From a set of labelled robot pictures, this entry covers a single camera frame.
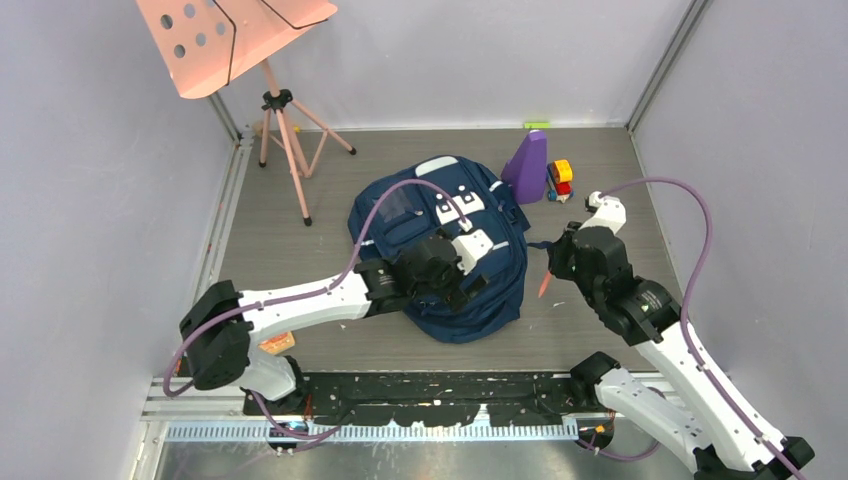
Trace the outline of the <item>orange spiral notepad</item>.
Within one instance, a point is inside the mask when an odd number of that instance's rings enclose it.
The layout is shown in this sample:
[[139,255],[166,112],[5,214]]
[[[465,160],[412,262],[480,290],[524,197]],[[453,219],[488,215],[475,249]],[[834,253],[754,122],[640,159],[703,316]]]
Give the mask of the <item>orange spiral notepad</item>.
[[280,355],[295,345],[294,335],[291,332],[285,332],[262,341],[259,348],[270,355]]

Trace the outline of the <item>navy blue backpack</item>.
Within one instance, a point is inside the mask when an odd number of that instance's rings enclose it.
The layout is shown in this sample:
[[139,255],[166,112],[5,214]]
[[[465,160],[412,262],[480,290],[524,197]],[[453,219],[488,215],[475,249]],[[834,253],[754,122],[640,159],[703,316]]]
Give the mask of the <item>navy blue backpack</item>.
[[363,260],[396,259],[443,231],[453,238],[470,225],[488,251],[459,285],[463,306],[418,295],[404,314],[443,343],[480,340],[520,316],[530,223],[509,185],[488,167],[461,156],[438,156],[370,183],[353,200],[347,227]]

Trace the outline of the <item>orange pen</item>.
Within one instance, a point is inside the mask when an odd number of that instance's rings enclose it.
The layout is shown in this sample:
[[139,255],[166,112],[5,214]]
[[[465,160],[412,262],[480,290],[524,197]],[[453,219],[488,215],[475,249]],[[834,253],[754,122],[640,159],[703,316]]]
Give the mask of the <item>orange pen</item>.
[[542,282],[539,286],[539,289],[538,289],[538,293],[537,293],[538,298],[542,298],[545,295],[552,278],[553,278],[553,274],[550,271],[545,273],[545,276],[544,276],[544,278],[543,278],[543,280],[542,280]]

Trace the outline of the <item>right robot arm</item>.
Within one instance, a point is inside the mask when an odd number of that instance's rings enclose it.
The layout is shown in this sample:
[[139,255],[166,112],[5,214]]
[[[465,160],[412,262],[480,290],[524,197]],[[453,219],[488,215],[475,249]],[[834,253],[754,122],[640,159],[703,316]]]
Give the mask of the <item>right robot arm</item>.
[[693,326],[682,324],[670,292],[634,275],[623,241],[610,228],[571,222],[547,251],[550,273],[574,282],[604,326],[647,359],[684,404],[678,407],[595,352],[570,371],[577,406],[623,414],[696,479],[790,479],[811,462],[809,443],[773,427],[715,366]]

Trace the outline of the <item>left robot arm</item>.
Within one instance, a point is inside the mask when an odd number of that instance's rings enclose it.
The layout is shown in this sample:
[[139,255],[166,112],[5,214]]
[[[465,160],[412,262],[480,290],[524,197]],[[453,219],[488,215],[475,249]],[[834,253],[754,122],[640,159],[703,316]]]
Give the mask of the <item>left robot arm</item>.
[[326,279],[276,290],[238,291],[232,281],[210,286],[179,324],[180,356],[191,386],[209,391],[235,385],[298,412],[307,398],[295,361],[269,351],[285,333],[365,319],[438,299],[460,310],[487,280],[471,275],[494,248],[482,230],[448,238],[434,234],[394,260],[371,259]]

